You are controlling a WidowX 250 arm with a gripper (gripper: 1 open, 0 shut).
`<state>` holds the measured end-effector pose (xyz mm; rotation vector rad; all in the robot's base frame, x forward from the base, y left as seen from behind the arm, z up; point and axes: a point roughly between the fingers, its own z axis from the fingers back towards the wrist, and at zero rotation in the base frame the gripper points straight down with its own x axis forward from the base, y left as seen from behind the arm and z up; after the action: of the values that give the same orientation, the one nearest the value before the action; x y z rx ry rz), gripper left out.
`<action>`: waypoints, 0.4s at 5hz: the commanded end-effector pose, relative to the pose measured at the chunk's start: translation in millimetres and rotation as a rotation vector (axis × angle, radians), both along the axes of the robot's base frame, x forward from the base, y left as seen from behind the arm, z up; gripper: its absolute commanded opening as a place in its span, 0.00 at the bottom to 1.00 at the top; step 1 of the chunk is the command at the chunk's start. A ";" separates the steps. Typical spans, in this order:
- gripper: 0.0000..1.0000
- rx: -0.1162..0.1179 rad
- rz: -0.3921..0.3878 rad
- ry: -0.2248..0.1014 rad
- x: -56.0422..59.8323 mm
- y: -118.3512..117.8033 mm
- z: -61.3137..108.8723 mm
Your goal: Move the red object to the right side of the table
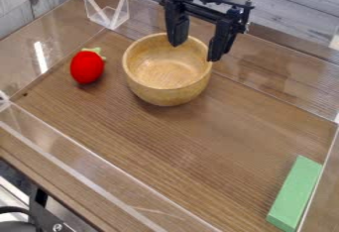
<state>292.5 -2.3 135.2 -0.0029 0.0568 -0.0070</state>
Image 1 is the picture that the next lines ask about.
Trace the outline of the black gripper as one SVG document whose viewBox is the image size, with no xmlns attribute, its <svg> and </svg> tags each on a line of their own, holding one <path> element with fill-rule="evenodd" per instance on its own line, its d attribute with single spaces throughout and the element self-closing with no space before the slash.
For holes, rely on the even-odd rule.
<svg viewBox="0 0 339 232">
<path fill-rule="evenodd" d="M 205 5 L 229 5 L 231 11 L 238 10 L 241 17 L 241 33 L 245 33 L 249 28 L 250 14 L 255 5 L 251 0 L 181 0 L 193 4 L 199 1 Z M 181 46 L 189 39 L 190 18 L 186 13 L 185 5 L 181 2 L 166 2 L 166 28 L 169 42 L 174 47 Z M 234 41 L 238 35 L 238 25 L 227 19 L 222 19 L 217 24 L 215 36 L 210 40 L 209 61 L 218 61 L 223 54 L 231 50 Z"/>
</svg>

